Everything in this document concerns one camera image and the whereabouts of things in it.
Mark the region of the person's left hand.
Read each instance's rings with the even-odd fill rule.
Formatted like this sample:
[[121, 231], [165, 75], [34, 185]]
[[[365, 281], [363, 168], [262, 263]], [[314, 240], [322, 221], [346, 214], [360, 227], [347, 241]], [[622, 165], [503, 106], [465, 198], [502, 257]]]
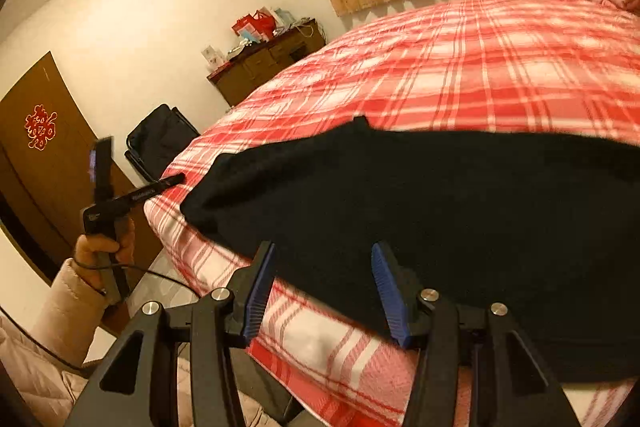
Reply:
[[102, 274], [96, 267], [105, 265], [100, 254], [114, 254], [117, 263], [131, 265], [134, 262], [134, 220], [130, 217], [118, 224], [118, 239], [110, 239], [102, 234], [78, 237], [72, 267], [78, 277], [96, 291], [103, 293], [105, 286]]

